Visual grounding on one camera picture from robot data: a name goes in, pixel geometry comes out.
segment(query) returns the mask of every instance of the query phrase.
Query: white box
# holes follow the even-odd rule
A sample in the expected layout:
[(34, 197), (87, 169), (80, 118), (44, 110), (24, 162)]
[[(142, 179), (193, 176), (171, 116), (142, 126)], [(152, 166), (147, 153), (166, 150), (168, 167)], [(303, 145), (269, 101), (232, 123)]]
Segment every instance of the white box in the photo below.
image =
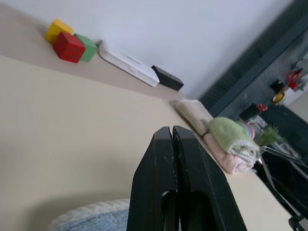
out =
[(99, 51), (100, 56), (103, 59), (116, 65), (152, 87), (156, 87), (159, 83), (159, 79), (151, 67), (131, 57), (130, 55), (126, 55), (118, 51), (112, 46), (108, 46), (105, 40), (103, 40), (100, 44)]

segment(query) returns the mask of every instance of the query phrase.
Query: wooden toy block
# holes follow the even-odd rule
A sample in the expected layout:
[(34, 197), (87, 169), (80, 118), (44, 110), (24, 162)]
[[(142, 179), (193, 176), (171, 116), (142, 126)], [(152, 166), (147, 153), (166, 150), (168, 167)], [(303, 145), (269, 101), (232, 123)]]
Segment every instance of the wooden toy block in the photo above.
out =
[(45, 39), (51, 44), (54, 44), (61, 31), (67, 32), (69, 34), (73, 34), (74, 32), (70, 26), (56, 18), (49, 27)]
[(66, 32), (60, 32), (53, 49), (60, 59), (78, 63), (86, 47), (78, 37)]
[(89, 62), (98, 50), (98, 47), (86, 36), (75, 33), (77, 38), (79, 38), (86, 47), (86, 51), (83, 53), (81, 60)]

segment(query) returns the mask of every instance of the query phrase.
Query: blue knitted fabric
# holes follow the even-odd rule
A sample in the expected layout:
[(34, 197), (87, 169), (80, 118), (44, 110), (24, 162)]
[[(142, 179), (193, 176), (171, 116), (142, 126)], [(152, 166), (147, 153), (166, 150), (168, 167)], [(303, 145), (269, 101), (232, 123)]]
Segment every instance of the blue knitted fabric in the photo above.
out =
[(58, 231), (126, 231), (128, 210), (99, 214), (76, 220)]

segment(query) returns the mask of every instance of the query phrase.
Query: yellow block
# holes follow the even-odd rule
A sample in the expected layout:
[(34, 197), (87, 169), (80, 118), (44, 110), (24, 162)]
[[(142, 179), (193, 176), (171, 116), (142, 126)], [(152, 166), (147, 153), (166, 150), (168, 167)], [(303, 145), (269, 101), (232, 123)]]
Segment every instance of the yellow block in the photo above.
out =
[(56, 18), (49, 27), (49, 31), (47, 32), (45, 39), (48, 42), (54, 44), (61, 31), (65, 31), (70, 34), (73, 34), (74, 32), (74, 30), (70, 26)]

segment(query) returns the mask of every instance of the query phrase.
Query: black box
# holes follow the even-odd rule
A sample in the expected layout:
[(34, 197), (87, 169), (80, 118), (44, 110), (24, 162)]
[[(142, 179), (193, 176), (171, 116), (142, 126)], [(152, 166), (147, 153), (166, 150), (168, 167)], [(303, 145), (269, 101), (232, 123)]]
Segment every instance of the black box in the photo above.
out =
[(152, 69), (156, 72), (160, 84), (176, 91), (179, 91), (184, 86), (183, 82), (179, 78), (169, 74), (168, 72), (160, 69), (159, 67), (152, 66)]

